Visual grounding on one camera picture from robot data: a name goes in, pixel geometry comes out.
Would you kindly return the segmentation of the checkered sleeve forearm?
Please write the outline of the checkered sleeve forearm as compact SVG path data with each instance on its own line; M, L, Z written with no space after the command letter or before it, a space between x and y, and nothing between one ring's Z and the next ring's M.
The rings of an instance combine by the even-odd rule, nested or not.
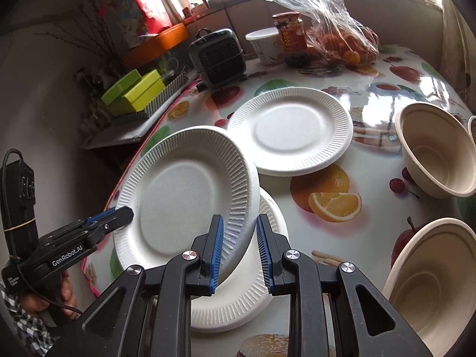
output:
M39 317L39 313L48 308L48 303L35 294L25 298L30 302L25 300L26 305L23 306L20 298L10 295L1 282L1 303L6 308L7 317L13 322L19 340L33 356L46 356L57 340Z

